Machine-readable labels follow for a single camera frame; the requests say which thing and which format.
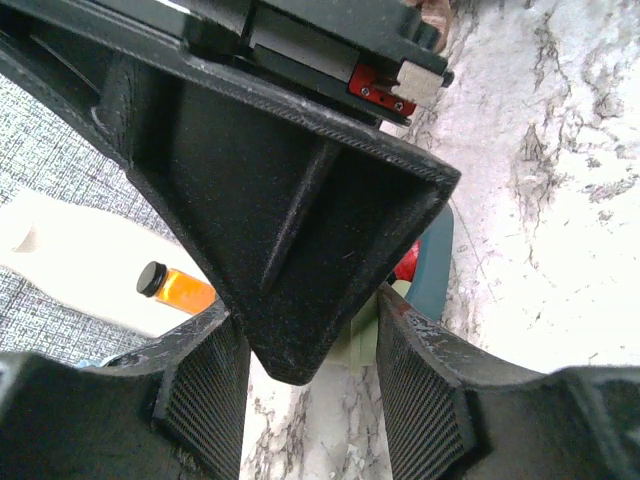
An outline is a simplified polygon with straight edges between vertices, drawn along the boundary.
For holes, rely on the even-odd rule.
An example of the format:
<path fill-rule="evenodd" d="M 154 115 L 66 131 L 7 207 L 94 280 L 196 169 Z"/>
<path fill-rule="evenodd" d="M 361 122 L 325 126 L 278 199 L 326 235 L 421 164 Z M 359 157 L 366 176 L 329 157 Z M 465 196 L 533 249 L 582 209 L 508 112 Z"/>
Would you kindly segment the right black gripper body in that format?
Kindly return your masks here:
<path fill-rule="evenodd" d="M 225 65 L 399 125 L 454 78 L 398 1 L 5 1 L 1 29 L 59 58 L 86 38 L 187 78 Z"/>

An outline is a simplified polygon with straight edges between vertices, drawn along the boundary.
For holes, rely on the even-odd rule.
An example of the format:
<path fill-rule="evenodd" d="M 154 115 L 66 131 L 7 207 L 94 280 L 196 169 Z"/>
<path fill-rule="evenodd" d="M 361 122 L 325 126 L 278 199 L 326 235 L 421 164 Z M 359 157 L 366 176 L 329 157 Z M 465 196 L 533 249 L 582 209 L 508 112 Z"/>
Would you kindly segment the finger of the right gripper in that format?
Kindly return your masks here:
<path fill-rule="evenodd" d="M 1 71 L 125 170 L 274 379 L 311 380 L 459 181 L 422 149 L 174 47 L 75 51 L 100 89 L 28 38 L 2 36 Z"/>

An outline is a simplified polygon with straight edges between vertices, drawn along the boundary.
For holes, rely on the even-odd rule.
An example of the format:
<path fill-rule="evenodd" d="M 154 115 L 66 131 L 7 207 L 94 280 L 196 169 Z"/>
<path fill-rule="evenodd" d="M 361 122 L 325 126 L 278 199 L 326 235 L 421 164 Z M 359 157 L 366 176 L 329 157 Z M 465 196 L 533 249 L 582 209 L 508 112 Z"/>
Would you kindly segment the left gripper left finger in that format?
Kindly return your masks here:
<path fill-rule="evenodd" d="M 250 349 L 216 304 L 103 367 L 1 356 L 5 479 L 235 479 Z"/>

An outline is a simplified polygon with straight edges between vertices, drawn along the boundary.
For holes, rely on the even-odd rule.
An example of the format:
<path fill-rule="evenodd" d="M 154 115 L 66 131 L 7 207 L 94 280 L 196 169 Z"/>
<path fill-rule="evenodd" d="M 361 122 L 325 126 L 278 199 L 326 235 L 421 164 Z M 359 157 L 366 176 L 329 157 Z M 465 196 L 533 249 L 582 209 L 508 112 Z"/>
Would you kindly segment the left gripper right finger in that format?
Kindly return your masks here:
<path fill-rule="evenodd" d="M 396 479 L 635 479 L 639 371 L 541 374 L 378 292 L 377 370 Z"/>

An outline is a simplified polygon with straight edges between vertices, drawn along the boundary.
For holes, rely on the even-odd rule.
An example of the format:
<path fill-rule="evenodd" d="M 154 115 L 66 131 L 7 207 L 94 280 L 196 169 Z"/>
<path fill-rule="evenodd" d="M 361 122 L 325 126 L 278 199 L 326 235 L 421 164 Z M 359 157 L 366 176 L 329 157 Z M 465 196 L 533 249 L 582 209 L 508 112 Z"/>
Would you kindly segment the red capsule cluster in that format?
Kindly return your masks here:
<path fill-rule="evenodd" d="M 420 247 L 421 241 L 417 240 L 396 265 L 393 270 L 393 275 L 397 280 L 413 281 L 420 254 Z"/>

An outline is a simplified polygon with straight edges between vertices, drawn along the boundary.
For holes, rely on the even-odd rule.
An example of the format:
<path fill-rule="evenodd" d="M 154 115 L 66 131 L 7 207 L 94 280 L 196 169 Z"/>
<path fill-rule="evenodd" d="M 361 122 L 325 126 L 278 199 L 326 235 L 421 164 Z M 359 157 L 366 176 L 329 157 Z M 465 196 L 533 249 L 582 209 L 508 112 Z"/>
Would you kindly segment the teal storage basket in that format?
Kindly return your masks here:
<path fill-rule="evenodd" d="M 446 205 L 420 237 L 420 250 L 405 300 L 439 323 L 445 310 L 450 276 L 454 216 Z"/>

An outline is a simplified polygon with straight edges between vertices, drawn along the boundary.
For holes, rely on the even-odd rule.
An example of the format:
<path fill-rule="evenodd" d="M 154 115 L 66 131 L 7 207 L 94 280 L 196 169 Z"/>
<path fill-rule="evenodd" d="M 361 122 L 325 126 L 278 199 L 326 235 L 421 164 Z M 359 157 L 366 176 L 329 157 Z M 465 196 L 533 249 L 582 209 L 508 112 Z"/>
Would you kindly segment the green capsule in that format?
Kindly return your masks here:
<path fill-rule="evenodd" d="M 351 373 L 375 363 L 378 339 L 378 306 L 372 295 L 344 327 L 337 342 L 340 360 Z"/>

